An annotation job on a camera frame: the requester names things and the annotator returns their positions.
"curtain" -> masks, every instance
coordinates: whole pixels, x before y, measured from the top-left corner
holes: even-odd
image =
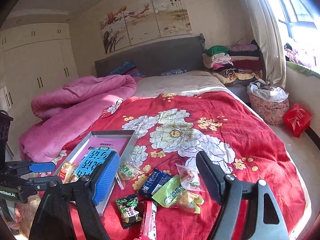
[[[278,20],[268,0],[243,1],[250,16],[254,38],[263,54],[267,81],[284,89],[286,65]]]

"screw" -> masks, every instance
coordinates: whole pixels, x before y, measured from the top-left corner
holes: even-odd
[[[235,180],[235,177],[233,175],[231,175],[231,174],[227,174],[226,175],[226,179],[229,180],[229,181],[233,181],[233,180]]]
[[[90,179],[89,175],[84,175],[84,176],[81,177],[82,181],[88,181],[89,179]]]
[[[57,185],[58,184],[58,182],[56,181],[56,180],[52,180],[52,181],[50,181],[50,183],[49,183],[49,185],[51,186],[51,187],[54,187],[55,185]]]
[[[259,179],[259,184],[261,186],[265,186],[265,185],[267,185],[267,182],[265,180],[263,180],[263,179]]]

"wardrobe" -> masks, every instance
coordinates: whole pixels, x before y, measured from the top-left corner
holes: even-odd
[[[11,117],[8,145],[15,158],[19,137],[41,121],[31,100],[79,78],[69,24],[39,23],[0,31],[0,108]]]

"flower center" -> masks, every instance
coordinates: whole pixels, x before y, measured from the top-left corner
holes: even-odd
[[[170,134],[170,137],[174,137],[174,138],[181,136],[181,132],[177,129],[172,129],[169,134]]]

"tile floor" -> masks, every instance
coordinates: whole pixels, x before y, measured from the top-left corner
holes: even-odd
[[[320,210],[320,169],[318,169],[320,150],[305,132],[301,134],[300,138],[296,138],[286,127],[270,126],[270,128],[284,141],[287,151],[307,186],[311,199],[312,214],[306,227],[297,238],[301,240]]]

